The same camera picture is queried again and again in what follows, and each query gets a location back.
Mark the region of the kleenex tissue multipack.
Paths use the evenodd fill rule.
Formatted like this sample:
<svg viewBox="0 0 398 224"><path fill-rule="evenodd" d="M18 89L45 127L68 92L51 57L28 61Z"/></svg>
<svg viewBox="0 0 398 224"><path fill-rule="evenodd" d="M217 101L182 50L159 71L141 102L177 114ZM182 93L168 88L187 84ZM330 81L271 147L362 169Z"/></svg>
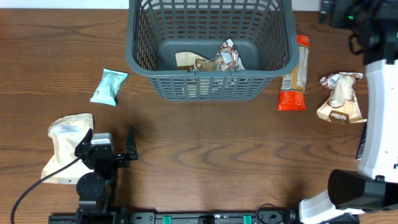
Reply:
<svg viewBox="0 0 398 224"><path fill-rule="evenodd" d="M361 158L363 156L363 151L364 151L364 148L365 148L366 132L367 132L367 125L365 125L365 127L364 127L363 134L361 136L361 141L360 141L359 148L358 148L357 155L356 155L356 158L359 161L361 160Z"/></svg>

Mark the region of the grey plastic basket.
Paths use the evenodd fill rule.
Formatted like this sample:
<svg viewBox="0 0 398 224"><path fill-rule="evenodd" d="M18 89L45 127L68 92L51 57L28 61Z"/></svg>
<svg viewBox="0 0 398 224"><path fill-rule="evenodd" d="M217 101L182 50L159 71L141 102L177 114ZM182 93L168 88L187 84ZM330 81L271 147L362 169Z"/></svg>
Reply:
<svg viewBox="0 0 398 224"><path fill-rule="evenodd" d="M288 0L130 0L126 62L172 101L250 100L299 60ZM232 40L243 68L179 69L176 54L214 59Z"/></svg>

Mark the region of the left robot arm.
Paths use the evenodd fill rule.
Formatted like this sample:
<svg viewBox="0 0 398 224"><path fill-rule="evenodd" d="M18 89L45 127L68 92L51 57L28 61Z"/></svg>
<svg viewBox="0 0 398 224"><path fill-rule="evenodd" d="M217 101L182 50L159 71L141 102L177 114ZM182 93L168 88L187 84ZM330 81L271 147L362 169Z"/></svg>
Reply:
<svg viewBox="0 0 398 224"><path fill-rule="evenodd" d="M127 152L115 154L110 133L95 134L89 129L75 148L75 155L91 172L81 176L76 185L79 208L77 223L129 223L127 210L115 206L118 169L128 168L138 159L134 131L130 128Z"/></svg>

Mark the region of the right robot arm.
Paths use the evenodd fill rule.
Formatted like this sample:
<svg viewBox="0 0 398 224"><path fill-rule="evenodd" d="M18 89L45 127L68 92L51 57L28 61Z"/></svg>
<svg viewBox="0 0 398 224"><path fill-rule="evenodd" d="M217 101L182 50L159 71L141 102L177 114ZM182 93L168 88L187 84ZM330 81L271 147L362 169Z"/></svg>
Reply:
<svg viewBox="0 0 398 224"><path fill-rule="evenodd" d="M335 169L328 188L299 203L298 223L359 223L397 210L397 1L322 1L321 23L349 29L368 80L366 140L358 171Z"/></svg>

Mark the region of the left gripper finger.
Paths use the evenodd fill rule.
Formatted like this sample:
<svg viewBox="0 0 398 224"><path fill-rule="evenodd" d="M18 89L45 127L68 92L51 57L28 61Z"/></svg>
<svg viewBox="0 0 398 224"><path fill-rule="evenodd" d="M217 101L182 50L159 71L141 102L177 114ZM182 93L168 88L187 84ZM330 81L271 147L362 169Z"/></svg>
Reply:
<svg viewBox="0 0 398 224"><path fill-rule="evenodd" d="M130 161L138 159L136 143L134 140L134 130L132 126L129 129L129 134L127 135L126 149Z"/></svg>
<svg viewBox="0 0 398 224"><path fill-rule="evenodd" d="M75 148L75 156L81 157L85 151L85 147L91 144L91 139L93 137L93 130L91 128L88 129L87 133L80 141L80 143Z"/></svg>

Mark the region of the teal snack packet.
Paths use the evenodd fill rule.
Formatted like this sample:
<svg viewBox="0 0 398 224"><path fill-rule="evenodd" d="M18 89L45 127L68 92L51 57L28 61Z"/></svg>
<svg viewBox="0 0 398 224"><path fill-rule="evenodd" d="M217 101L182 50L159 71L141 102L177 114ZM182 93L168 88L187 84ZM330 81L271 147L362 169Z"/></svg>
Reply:
<svg viewBox="0 0 398 224"><path fill-rule="evenodd" d="M122 82L128 77L127 73L103 69L103 76L90 101L116 106L116 95Z"/></svg>

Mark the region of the cookie pouch brown white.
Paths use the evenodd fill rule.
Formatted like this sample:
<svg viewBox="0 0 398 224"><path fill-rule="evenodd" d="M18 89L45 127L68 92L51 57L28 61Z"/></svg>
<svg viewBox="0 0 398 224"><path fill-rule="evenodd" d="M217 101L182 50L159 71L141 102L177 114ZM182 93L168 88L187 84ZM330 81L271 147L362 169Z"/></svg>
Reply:
<svg viewBox="0 0 398 224"><path fill-rule="evenodd" d="M179 70L200 72L230 72L245 70L235 43L227 39L219 47L216 57L207 59L193 52L179 52L175 54Z"/></svg>

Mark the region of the beige pouch white label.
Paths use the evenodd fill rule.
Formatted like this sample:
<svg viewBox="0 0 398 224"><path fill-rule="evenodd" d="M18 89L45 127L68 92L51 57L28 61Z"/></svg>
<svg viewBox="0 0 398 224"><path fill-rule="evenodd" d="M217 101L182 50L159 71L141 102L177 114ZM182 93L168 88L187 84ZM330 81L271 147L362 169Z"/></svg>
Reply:
<svg viewBox="0 0 398 224"><path fill-rule="evenodd" d="M41 178L73 162L75 148L89 129L94 128L93 115L81 113L64 116L54 121L48 129L48 137L53 141L54 155L42 170ZM50 184L76 184L79 178L91 172L82 161L77 161L64 171L55 174L45 182Z"/></svg>

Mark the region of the brown white snack pouch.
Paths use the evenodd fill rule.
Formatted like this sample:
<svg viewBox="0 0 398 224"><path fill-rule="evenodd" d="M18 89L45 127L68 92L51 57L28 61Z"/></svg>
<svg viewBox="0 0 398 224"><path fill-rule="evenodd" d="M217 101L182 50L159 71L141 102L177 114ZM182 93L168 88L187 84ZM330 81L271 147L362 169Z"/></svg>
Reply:
<svg viewBox="0 0 398 224"><path fill-rule="evenodd" d="M320 119L335 124L365 123L353 85L362 79L362 73L340 72L323 77L320 84L330 90L330 97L317 109Z"/></svg>

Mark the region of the orange cracker sleeve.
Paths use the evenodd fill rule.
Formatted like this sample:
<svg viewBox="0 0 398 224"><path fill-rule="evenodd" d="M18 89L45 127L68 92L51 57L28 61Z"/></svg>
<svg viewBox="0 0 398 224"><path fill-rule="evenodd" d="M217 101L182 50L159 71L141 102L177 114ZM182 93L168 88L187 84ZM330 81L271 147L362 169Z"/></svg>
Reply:
<svg viewBox="0 0 398 224"><path fill-rule="evenodd" d="M279 111L301 111L306 110L305 87L308 73L308 55L310 39L306 35L297 35L299 49L299 60L297 66L287 75L282 76L280 81Z"/></svg>

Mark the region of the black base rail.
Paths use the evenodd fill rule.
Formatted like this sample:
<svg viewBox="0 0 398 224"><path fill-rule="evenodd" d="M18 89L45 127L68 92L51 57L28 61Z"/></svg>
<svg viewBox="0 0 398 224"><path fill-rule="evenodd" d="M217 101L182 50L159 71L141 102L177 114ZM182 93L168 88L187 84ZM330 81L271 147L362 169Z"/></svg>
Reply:
<svg viewBox="0 0 398 224"><path fill-rule="evenodd" d="M264 210L258 213L129 213L124 215L51 215L49 223L124 223L124 224L294 224L294 212Z"/></svg>

